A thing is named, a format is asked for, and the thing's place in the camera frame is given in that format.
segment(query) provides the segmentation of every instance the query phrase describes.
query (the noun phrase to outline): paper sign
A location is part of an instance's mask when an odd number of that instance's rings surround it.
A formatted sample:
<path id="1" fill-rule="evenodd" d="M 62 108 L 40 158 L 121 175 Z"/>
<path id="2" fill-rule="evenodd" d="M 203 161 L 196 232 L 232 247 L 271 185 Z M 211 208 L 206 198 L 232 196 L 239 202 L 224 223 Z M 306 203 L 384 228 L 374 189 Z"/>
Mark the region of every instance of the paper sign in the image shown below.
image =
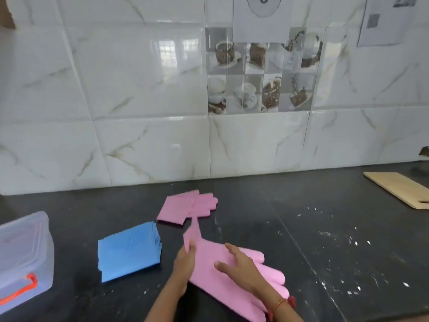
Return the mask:
<path id="1" fill-rule="evenodd" d="M 286 43 L 293 0 L 234 0 L 234 43 Z"/>
<path id="2" fill-rule="evenodd" d="M 357 46 L 401 44 L 417 0 L 367 0 Z"/>

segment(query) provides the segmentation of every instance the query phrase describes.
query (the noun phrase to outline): white marble tile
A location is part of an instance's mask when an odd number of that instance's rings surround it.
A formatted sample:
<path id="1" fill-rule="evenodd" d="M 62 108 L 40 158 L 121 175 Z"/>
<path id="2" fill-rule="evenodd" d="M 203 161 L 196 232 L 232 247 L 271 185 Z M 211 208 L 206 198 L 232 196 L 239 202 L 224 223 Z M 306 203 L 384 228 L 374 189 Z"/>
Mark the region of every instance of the white marble tile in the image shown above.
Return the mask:
<path id="1" fill-rule="evenodd" d="M 383 140 L 399 107 L 312 111 L 302 169 L 377 163 Z"/>
<path id="2" fill-rule="evenodd" d="M 313 109 L 400 105 L 410 87 L 410 43 L 357 47 L 358 28 L 326 29 Z"/>
<path id="3" fill-rule="evenodd" d="M 0 28 L 0 122 L 91 119 L 57 27 Z"/>
<path id="4" fill-rule="evenodd" d="M 429 26 L 429 0 L 417 0 L 415 26 Z"/>
<path id="5" fill-rule="evenodd" d="M 294 0 L 291 27 L 328 26 L 332 0 Z"/>
<path id="6" fill-rule="evenodd" d="M 92 122 L 0 124 L 0 194 L 110 185 Z"/>
<path id="7" fill-rule="evenodd" d="M 210 116 L 212 177 L 299 170 L 308 113 Z"/>
<path id="8" fill-rule="evenodd" d="M 6 2 L 18 27 L 59 23 L 55 15 L 55 0 L 6 0 Z"/>
<path id="9" fill-rule="evenodd" d="M 332 0 L 330 26 L 360 28 L 366 0 Z"/>
<path id="10" fill-rule="evenodd" d="M 410 85 L 402 103 L 429 105 L 429 27 L 410 29 L 405 43 L 412 51 L 408 59 Z"/>
<path id="11" fill-rule="evenodd" d="M 204 23 L 204 0 L 58 0 L 68 24 Z"/>
<path id="12" fill-rule="evenodd" d="M 207 116 L 95 122 L 113 185 L 210 177 Z"/>
<path id="13" fill-rule="evenodd" d="M 232 27 L 234 0 L 205 0 L 206 27 Z"/>
<path id="14" fill-rule="evenodd" d="M 70 28 L 68 35 L 94 119 L 207 113 L 204 28 Z"/>
<path id="15" fill-rule="evenodd" d="M 386 135 L 379 163 L 428 160 L 419 156 L 429 146 L 429 106 L 402 106 Z"/>

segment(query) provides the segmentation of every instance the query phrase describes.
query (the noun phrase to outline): qr code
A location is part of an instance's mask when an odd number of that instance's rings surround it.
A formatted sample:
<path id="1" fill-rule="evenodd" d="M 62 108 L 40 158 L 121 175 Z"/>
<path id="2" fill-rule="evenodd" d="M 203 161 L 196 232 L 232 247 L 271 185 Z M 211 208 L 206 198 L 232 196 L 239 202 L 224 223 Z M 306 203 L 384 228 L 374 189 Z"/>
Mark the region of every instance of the qr code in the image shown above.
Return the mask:
<path id="1" fill-rule="evenodd" d="M 369 15 L 369 19 L 368 19 L 368 24 L 366 25 L 366 28 L 375 28 L 378 25 L 378 19 L 380 18 L 380 14 L 374 14 L 374 15 Z"/>

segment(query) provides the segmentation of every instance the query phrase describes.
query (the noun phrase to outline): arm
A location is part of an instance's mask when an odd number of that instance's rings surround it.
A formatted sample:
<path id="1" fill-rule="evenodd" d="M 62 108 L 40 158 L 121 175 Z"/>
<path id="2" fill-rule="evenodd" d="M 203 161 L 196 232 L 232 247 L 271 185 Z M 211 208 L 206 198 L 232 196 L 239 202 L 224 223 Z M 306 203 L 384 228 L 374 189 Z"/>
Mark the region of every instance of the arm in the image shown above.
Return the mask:
<path id="1" fill-rule="evenodd" d="M 273 309 L 282 299 L 281 295 L 262 277 L 252 259 L 234 245 L 225 244 L 235 257 L 236 266 L 216 262 L 214 267 L 226 273 L 239 287 L 253 294 L 267 309 Z M 284 301 L 273 312 L 276 322 L 303 322 L 290 305 Z"/>
<path id="2" fill-rule="evenodd" d="M 173 322 L 177 303 L 186 291 L 195 266 L 195 242 L 190 241 L 189 252 L 182 246 L 174 260 L 173 273 L 153 304 L 145 322 Z"/>

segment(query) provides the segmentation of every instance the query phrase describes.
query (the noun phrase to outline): container lid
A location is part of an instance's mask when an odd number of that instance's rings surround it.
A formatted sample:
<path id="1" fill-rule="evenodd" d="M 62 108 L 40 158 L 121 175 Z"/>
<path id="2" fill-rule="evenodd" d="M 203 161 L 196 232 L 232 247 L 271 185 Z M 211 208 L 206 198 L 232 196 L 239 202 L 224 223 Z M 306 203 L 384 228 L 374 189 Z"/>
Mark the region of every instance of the container lid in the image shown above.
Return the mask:
<path id="1" fill-rule="evenodd" d="M 49 218 L 39 211 L 0 226 L 0 289 L 46 260 Z"/>

